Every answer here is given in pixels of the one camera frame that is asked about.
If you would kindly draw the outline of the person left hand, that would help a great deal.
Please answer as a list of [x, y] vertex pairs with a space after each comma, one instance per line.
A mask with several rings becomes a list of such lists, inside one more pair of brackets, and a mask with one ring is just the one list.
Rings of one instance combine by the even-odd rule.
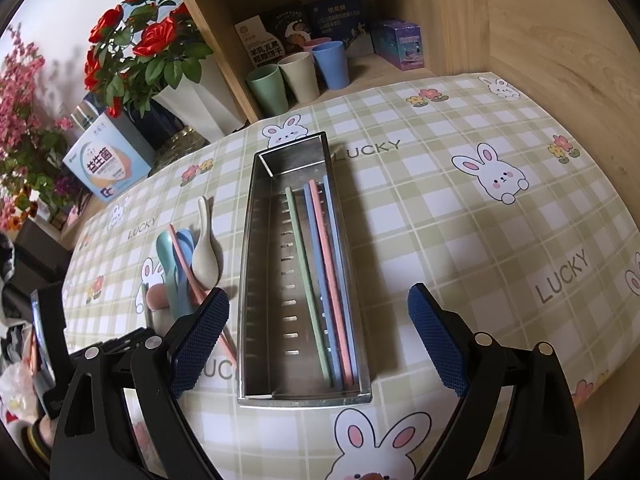
[[35, 453], [38, 460], [47, 466], [51, 463], [55, 427], [56, 422], [48, 415], [43, 415], [28, 426], [26, 431], [28, 447]]

